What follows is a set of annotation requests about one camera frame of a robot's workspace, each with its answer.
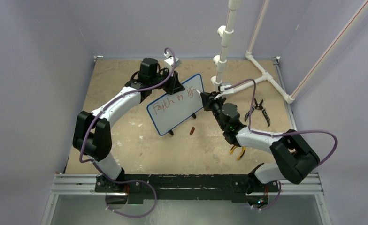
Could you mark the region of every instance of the table surface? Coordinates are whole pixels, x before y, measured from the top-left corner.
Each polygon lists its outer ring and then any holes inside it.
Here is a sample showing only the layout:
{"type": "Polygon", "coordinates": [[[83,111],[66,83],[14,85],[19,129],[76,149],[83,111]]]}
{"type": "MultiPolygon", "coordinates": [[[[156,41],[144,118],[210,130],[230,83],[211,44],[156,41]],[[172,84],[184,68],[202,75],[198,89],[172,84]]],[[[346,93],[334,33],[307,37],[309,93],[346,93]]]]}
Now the table surface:
{"type": "MultiPolygon", "coordinates": [[[[139,70],[140,60],[97,60],[83,110],[90,112],[114,97],[139,70]]],[[[274,65],[269,60],[259,62],[279,82],[274,65]]],[[[216,75],[212,60],[183,60],[176,69],[179,80],[185,81],[194,74],[202,75],[206,92],[213,91],[210,78],[216,75]]],[[[258,78],[261,74],[247,60],[229,60],[224,82],[238,83],[247,78],[258,78]]],[[[250,108],[253,88],[245,89],[227,97],[226,102],[236,104],[244,123],[244,115],[250,108]]],[[[272,155],[248,148],[241,160],[238,148],[232,155],[231,146],[225,141],[211,112],[203,110],[197,118],[189,118],[173,129],[174,136],[159,136],[146,110],[147,105],[160,97],[163,90],[153,90],[140,105],[130,109],[112,127],[112,154],[126,173],[176,173],[176,174],[244,174],[260,163],[272,162],[272,155]]],[[[270,132],[285,132],[290,121],[284,100],[268,82],[256,85],[256,99],[264,99],[263,106],[270,119],[268,127],[261,111],[252,114],[252,127],[270,132]]],[[[72,148],[66,173],[96,174],[92,164],[79,163],[79,151],[72,148]]]]}

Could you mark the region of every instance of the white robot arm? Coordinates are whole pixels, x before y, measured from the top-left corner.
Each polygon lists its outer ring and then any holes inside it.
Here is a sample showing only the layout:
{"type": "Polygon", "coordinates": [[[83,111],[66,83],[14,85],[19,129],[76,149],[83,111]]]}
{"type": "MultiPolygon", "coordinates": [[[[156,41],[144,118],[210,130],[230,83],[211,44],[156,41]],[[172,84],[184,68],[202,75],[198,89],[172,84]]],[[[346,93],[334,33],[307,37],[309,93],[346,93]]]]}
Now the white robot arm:
{"type": "MultiPolygon", "coordinates": [[[[73,147],[81,150],[86,132],[91,122],[100,114],[92,128],[94,132],[88,134],[84,155],[101,169],[108,177],[114,180],[122,180],[124,170],[116,163],[110,153],[112,148],[111,127],[131,108],[140,104],[148,97],[152,90],[143,90],[161,83],[169,76],[169,68],[160,69],[156,59],[145,58],[141,62],[140,70],[133,74],[125,87],[111,100],[91,113],[82,111],[77,116],[75,133],[73,138],[73,147]]],[[[173,75],[158,89],[164,89],[168,94],[174,94],[184,90],[184,87],[178,80],[178,73],[174,71],[173,75]]]]}
{"type": "Polygon", "coordinates": [[[251,147],[274,156],[274,163],[260,164],[249,174],[254,185],[285,179],[299,184],[318,166],[319,157],[300,135],[291,135],[294,130],[284,134],[249,129],[239,121],[237,106],[224,103],[225,98],[216,98],[218,94],[200,92],[204,110],[212,111],[225,140],[234,146],[251,147]]]}

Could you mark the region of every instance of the lavender wall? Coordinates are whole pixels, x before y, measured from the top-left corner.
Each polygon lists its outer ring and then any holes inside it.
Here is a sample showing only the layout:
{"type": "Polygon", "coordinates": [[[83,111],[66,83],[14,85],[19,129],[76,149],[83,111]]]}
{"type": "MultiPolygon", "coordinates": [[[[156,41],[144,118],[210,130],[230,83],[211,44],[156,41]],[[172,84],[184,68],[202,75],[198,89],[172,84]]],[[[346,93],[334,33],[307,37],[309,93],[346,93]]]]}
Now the lavender wall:
{"type": "Polygon", "coordinates": [[[0,224],[40,224],[93,58],[66,2],[0,0],[0,224]]]}
{"type": "MultiPolygon", "coordinates": [[[[227,0],[67,0],[94,55],[161,57],[169,46],[184,58],[220,53],[217,28],[225,25],[227,0]]],[[[272,0],[253,53],[281,55],[311,0],[272,0]]],[[[243,0],[230,57],[245,57],[263,0],[243,0]]]]}
{"type": "MultiPolygon", "coordinates": [[[[281,58],[289,90],[298,85],[304,71],[362,2],[312,2],[281,58]]],[[[337,151],[319,168],[335,225],[368,224],[368,15],[357,30],[292,104],[299,130],[321,128],[338,137],[337,151]]],[[[327,136],[308,135],[306,139],[322,157],[332,147],[327,136]]]]}

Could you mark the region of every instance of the black metal base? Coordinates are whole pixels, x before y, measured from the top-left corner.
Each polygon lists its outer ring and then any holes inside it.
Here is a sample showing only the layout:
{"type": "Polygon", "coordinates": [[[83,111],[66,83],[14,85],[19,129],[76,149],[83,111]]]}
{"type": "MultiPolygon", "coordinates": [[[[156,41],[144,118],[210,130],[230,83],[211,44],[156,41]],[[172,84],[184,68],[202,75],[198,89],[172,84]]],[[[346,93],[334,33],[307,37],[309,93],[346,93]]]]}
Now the black metal base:
{"type": "MultiPolygon", "coordinates": [[[[246,203],[250,199],[248,174],[198,175],[198,174],[126,174],[125,180],[143,180],[152,185],[158,199],[169,200],[230,200],[246,203]]],[[[267,184],[269,192],[277,192],[277,185],[267,184]]],[[[125,192],[125,185],[114,184],[103,176],[97,177],[95,192],[125,192]]],[[[129,184],[128,204],[142,204],[144,199],[154,199],[150,187],[142,183],[129,184]]]]}

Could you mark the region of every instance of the small whiteboard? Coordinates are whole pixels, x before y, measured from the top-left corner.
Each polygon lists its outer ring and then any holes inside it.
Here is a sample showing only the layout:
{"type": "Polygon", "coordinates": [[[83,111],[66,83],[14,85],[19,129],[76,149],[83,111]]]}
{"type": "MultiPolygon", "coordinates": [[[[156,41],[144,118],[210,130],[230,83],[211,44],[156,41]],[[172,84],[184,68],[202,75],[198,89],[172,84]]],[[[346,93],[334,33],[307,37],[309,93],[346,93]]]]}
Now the small whiteboard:
{"type": "Polygon", "coordinates": [[[173,95],[164,94],[147,106],[147,111],[160,136],[177,127],[202,109],[202,99],[196,90],[204,92],[202,77],[195,74],[184,81],[185,90],[173,95]]]}

